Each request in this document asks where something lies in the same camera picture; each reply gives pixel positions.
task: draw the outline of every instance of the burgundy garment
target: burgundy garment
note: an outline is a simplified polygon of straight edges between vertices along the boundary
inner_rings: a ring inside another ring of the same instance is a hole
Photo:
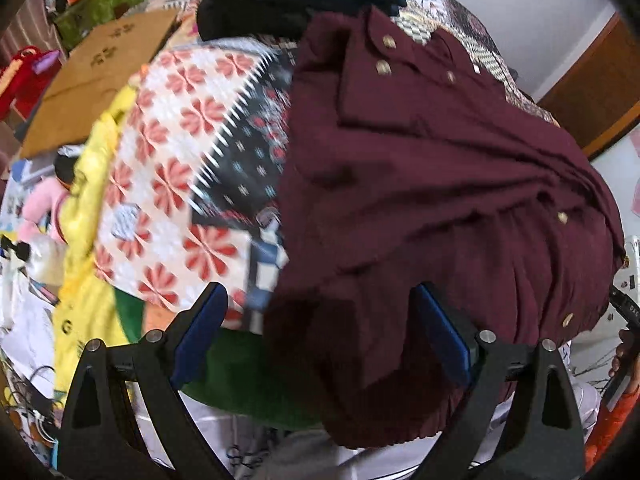
[[[343,446],[433,435],[460,402],[409,308],[418,283],[505,342],[561,345],[606,308],[623,257],[609,189],[479,72],[452,35],[419,45],[377,9],[320,14],[300,43],[278,190],[289,263],[264,337]]]

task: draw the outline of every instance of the blue gripper pad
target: blue gripper pad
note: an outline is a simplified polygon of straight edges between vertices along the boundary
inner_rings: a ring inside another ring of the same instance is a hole
[[[430,343],[446,376],[468,387],[479,356],[476,328],[459,310],[447,307],[429,284],[415,287],[410,302],[418,309]]]
[[[196,380],[205,361],[207,350],[213,343],[225,319],[228,307],[225,287],[218,284],[191,322],[174,353],[174,373],[171,386],[179,390]]]

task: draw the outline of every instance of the wooden cabinet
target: wooden cabinet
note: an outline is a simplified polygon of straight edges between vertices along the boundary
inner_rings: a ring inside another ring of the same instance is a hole
[[[640,43],[616,14],[580,59],[538,102],[587,156],[640,118]]]

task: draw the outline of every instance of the orange sleeve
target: orange sleeve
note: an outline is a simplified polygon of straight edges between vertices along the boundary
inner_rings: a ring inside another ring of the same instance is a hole
[[[587,471],[593,467],[593,464],[600,459],[609,444],[613,442],[629,413],[636,405],[639,396],[640,386],[632,394],[623,394],[612,412],[609,412],[606,406],[600,405],[598,421],[584,447]]]

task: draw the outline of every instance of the yellow cloth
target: yellow cloth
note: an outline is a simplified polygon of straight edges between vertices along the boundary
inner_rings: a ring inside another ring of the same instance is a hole
[[[68,243],[65,281],[52,322],[55,334],[56,398],[62,403],[84,345],[98,337],[108,346],[127,344],[115,308],[113,287],[95,275],[94,240],[120,123],[136,99],[124,87],[91,130],[74,168],[69,198],[60,208],[60,228]]]

